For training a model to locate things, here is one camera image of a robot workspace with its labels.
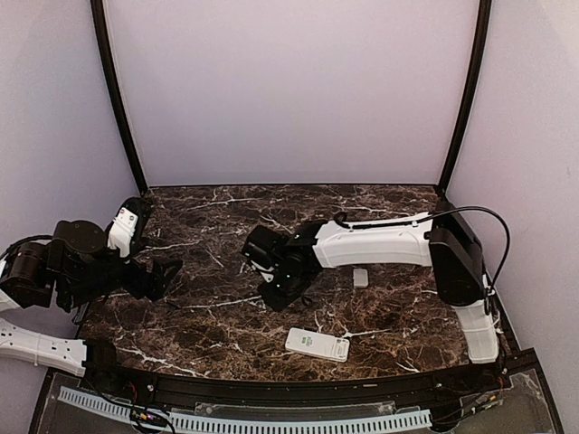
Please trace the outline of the white remote control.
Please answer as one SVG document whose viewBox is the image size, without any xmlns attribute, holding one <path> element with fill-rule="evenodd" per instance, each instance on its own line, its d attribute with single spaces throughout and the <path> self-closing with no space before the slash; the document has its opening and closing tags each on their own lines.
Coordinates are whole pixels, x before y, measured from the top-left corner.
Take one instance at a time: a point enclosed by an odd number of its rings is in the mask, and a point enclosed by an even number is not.
<svg viewBox="0 0 579 434">
<path fill-rule="evenodd" d="M 349 354 L 347 339 L 292 327 L 285 341 L 288 352 L 344 363 Z"/>
</svg>

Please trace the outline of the white battery cover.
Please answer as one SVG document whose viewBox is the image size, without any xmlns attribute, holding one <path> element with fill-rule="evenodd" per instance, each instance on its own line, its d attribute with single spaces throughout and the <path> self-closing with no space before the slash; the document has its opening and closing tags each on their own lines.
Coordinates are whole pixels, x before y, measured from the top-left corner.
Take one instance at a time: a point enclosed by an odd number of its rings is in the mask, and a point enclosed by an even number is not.
<svg viewBox="0 0 579 434">
<path fill-rule="evenodd" d="M 353 269 L 353 285 L 355 288 L 367 288 L 369 275 L 366 269 Z"/>
</svg>

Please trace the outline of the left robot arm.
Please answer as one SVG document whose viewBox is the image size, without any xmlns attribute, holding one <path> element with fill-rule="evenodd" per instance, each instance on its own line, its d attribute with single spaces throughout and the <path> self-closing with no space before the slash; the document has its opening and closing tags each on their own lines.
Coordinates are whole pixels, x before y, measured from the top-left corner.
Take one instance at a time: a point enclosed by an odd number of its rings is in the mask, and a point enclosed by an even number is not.
<svg viewBox="0 0 579 434">
<path fill-rule="evenodd" d="M 88 221 L 60 221 L 51 235 L 10 245 L 1 255 L 1 309 L 49 307 L 65 312 L 123 289 L 135 299 L 158 301 L 176 277 L 180 259 L 136 260 L 142 247 L 136 229 L 112 223 L 106 230 Z M 116 348 L 102 340 L 58 338 L 1 322 L 1 355 L 84 377 L 108 394 L 128 386 L 117 367 Z"/>
</svg>

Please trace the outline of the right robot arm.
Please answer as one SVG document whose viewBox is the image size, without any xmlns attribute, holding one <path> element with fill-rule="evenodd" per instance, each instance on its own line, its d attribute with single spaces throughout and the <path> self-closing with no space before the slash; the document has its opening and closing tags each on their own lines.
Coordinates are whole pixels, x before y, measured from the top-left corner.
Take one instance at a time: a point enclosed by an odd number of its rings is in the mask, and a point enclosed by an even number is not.
<svg viewBox="0 0 579 434">
<path fill-rule="evenodd" d="M 265 305 L 283 311 L 304 296 L 324 269 L 365 264 L 411 264 L 432 268 L 440 300 L 456 312 L 471 365 L 461 383 L 481 392 L 497 376 L 498 331 L 491 313 L 496 275 L 485 264 L 482 243 L 462 217 L 464 208 L 437 203 L 434 211 L 369 222 L 350 222 L 342 212 L 311 221 L 293 233 L 256 226 L 242 255 L 263 281 Z"/>
</svg>

